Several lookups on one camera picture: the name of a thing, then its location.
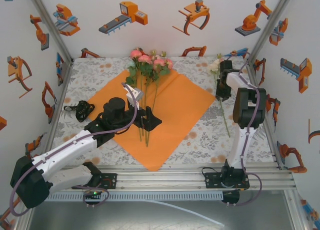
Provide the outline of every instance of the aluminum frame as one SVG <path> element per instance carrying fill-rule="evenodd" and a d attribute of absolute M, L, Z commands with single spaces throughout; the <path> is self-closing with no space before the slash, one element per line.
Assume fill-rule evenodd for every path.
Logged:
<path fill-rule="evenodd" d="M 249 57 L 249 77 L 252 83 L 257 85 L 257 80 L 253 75 L 252 64 L 255 61 L 258 53 L 262 49 L 263 45 L 267 42 L 269 35 L 271 34 L 274 26 L 277 24 L 279 17 L 290 0 L 279 0 L 277 7 L 273 11 L 271 18 L 269 19 L 266 27 L 264 28 L 260 38 L 258 39 L 250 57 Z M 65 60 L 69 64 L 69 68 L 66 74 L 65 83 L 61 98 L 63 98 L 67 92 L 70 76 L 71 76 L 71 63 L 72 58 L 65 44 L 63 43 L 57 29 L 54 26 L 42 0 L 32 0 L 33 4 L 39 11 L 41 18 L 46 22 L 48 30 L 53 38 L 56 40 L 58 47 L 63 52 Z M 48 151 L 52 147 L 55 131 L 59 121 L 60 110 L 62 108 L 63 101 L 60 101 L 55 115 L 53 116 L 52 129 L 49 134 L 49 139 L 45 147 L 45 151 Z M 307 229 L 306 220 L 303 217 L 302 208 L 299 207 L 298 193 L 296 192 L 296 186 L 294 184 L 293 176 L 290 171 L 279 170 L 283 168 L 280 159 L 280 154 L 276 148 L 275 136 L 271 131 L 271 124 L 267 121 L 263 124 L 267 139 L 270 145 L 270 149 L 275 155 L 277 162 L 270 163 L 248 163 L 248 172 L 256 172 L 262 177 L 262 189 L 280 189 L 284 190 L 285 197 L 287 199 L 288 209 L 292 217 L 293 225 L 296 229 Z M 219 170 L 222 164 L 203 164 L 203 165 L 164 165 L 158 172 L 149 172 L 142 166 L 100 166 L 102 172 L 116 172 L 118 173 L 118 184 L 116 191 L 145 191 L 157 190 L 172 191 L 186 190 L 186 191 L 206 191 L 203 178 L 201 179 L 200 170 L 202 167 L 210 166 Z M 258 184 L 255 180 L 251 181 L 252 187 L 249 190 L 257 190 Z M 27 229 L 28 222 L 33 216 L 33 210 L 31 209 L 27 214 L 20 217 L 14 229 Z"/>

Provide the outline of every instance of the metal floor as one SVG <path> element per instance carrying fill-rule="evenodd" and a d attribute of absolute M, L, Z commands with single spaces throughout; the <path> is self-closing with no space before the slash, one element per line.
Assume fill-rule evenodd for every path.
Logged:
<path fill-rule="evenodd" d="M 256 191 L 241 193 L 241 201 Z M 282 191 L 263 191 L 253 203 L 226 207 L 220 201 L 169 201 L 224 224 L 224 228 L 168 206 L 149 202 L 106 202 L 96 209 L 80 202 L 44 202 L 33 210 L 27 229 L 36 230 L 267 230 L 292 229 Z"/>

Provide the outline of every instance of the floral tablecloth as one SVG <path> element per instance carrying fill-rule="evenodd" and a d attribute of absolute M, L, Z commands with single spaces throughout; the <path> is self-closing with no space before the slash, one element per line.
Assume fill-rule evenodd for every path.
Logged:
<path fill-rule="evenodd" d="M 171 59 L 173 60 L 174 68 L 179 73 L 185 74 L 195 84 L 215 95 L 215 80 L 213 74 L 208 70 L 208 65 L 216 57 L 173 57 Z M 122 72 L 129 60 L 128 57 L 76 59 L 63 106 L 75 106 L 80 100 L 90 99 L 111 79 Z M 239 69 L 243 63 L 242 57 L 232 58 L 234 69 Z M 247 70 L 245 69 L 243 72 L 246 79 L 249 80 Z M 230 153 L 235 136 L 235 123 L 233 123 L 232 119 L 235 99 L 235 93 L 232 92 L 232 97 L 222 102 L 230 137 L 225 126 L 220 103 L 215 100 L 165 164 L 224 162 Z M 79 123 L 75 117 L 75 112 L 67 112 L 62 108 L 53 148 L 75 136 L 89 122 L 90 120 L 86 119 L 84 122 Z M 92 161 L 95 165 L 139 164 L 114 140 L 108 141 L 98 149 L 78 157 L 69 164 L 80 165 L 85 161 Z M 263 126 L 253 136 L 247 161 L 274 161 Z"/>

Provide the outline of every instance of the orange cloth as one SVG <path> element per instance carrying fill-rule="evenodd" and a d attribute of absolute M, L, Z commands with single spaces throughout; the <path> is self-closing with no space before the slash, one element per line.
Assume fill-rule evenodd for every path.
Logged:
<path fill-rule="evenodd" d="M 127 91 L 121 82 L 125 82 L 129 75 L 128 71 L 123 71 L 88 100 L 95 105 L 94 111 L 89 115 L 91 120 L 103 111 L 104 104 L 112 97 L 126 100 Z M 141 88 L 140 78 L 137 80 L 137 87 Z M 153 105 L 155 92 L 156 85 L 151 83 L 146 93 L 146 104 L 150 107 Z M 139 129 L 134 125 L 125 134 L 116 135 L 114 140 L 148 170 L 157 171 L 214 100 L 215 97 L 208 91 L 194 84 L 185 75 L 172 70 L 170 74 L 160 78 L 153 114 L 162 120 L 162 124 L 150 132 L 148 147 L 146 134 L 140 142 Z"/>

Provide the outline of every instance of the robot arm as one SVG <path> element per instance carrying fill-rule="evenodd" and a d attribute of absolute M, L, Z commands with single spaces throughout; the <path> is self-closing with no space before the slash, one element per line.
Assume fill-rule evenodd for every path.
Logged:
<path fill-rule="evenodd" d="M 111 98 L 103 106 L 103 112 L 78 135 L 33 160 L 24 156 L 16 162 L 10 184 L 27 208 L 38 206 L 50 194 L 72 186 L 97 187 L 101 181 L 101 172 L 91 162 L 73 169 L 60 170 L 72 159 L 111 140 L 117 131 L 128 129 L 131 123 L 146 131 L 162 123 L 152 114 L 150 107 L 147 106 L 146 110 L 139 108 L 137 102 L 143 96 L 139 89 L 128 85 L 125 87 L 130 94 L 128 110 L 125 111 L 126 103 L 123 99 Z M 21 179 L 27 171 L 30 173 Z"/>
<path fill-rule="evenodd" d="M 233 108 L 233 121 L 238 124 L 235 130 L 231 153 L 225 161 L 218 181 L 223 186 L 243 185 L 248 178 L 245 172 L 246 157 L 253 134 L 265 119 L 267 93 L 259 88 L 259 101 L 257 92 L 252 89 L 239 71 L 232 69 L 232 61 L 223 61 L 220 64 L 220 79 L 217 80 L 216 97 L 227 100 L 231 96 L 231 89 L 236 92 Z"/>

